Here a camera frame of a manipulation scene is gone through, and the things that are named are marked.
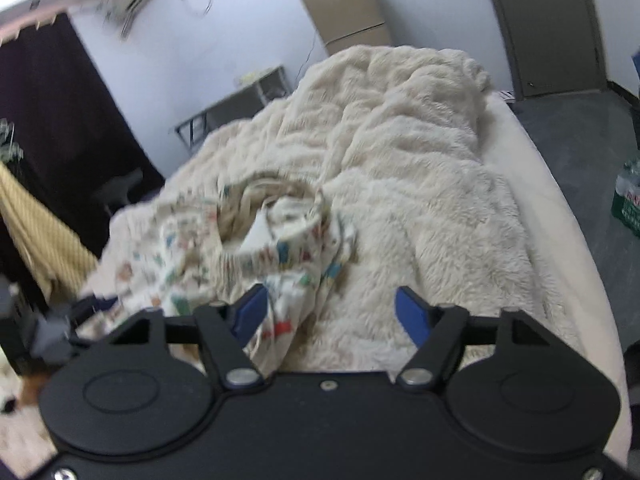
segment yellow towel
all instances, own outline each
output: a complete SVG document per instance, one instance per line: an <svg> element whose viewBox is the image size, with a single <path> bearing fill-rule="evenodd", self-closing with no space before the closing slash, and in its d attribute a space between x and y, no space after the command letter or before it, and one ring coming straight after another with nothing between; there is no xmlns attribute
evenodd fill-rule
<svg viewBox="0 0 640 480"><path fill-rule="evenodd" d="M47 301L76 297L97 260L0 164L0 216Z"/></svg>

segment gray door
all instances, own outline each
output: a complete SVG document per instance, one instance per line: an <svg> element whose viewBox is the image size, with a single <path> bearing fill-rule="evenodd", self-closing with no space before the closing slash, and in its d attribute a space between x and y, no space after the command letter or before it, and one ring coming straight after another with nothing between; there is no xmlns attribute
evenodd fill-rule
<svg viewBox="0 0 640 480"><path fill-rule="evenodd" d="M524 97L602 88L591 0L494 0Z"/></svg>

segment baseboard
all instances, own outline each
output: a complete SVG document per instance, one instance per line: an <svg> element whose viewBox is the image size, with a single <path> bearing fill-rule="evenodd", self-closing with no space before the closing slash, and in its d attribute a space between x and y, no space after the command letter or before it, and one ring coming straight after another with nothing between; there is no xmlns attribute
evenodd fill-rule
<svg viewBox="0 0 640 480"><path fill-rule="evenodd" d="M620 86L618 83L615 83L613 81L607 81L607 87L613 90L616 94L622 97L627 103L629 103L633 107L640 107L640 99L638 99L638 96L633 95L626 88L622 88L622 86Z"/></svg>

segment gray floor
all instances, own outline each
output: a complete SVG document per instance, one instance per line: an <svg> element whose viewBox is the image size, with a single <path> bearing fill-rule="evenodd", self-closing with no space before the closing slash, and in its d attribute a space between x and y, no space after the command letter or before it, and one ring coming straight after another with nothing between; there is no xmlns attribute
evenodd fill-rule
<svg viewBox="0 0 640 480"><path fill-rule="evenodd" d="M537 98L514 112L578 219L626 349L640 340L640 238L610 208L616 176L637 153L629 105L604 92Z"/></svg>

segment white wall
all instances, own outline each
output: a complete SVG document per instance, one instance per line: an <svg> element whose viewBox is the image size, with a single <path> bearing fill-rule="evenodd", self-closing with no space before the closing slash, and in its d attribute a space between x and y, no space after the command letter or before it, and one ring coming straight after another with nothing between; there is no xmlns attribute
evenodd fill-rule
<svg viewBox="0 0 640 480"><path fill-rule="evenodd" d="M511 89L490 0L380 0L397 44L459 48L482 62L498 88ZM91 14L73 16L133 133L162 174L188 155L170 127L234 88L246 72L282 63L294 83L314 38L299 0L213 0L204 18L180 0L153 0L129 39ZM326 54L319 39L310 64Z"/></svg>
<svg viewBox="0 0 640 480"><path fill-rule="evenodd" d="M640 46L640 0L594 0L607 57L607 78L638 94L631 56Z"/></svg>

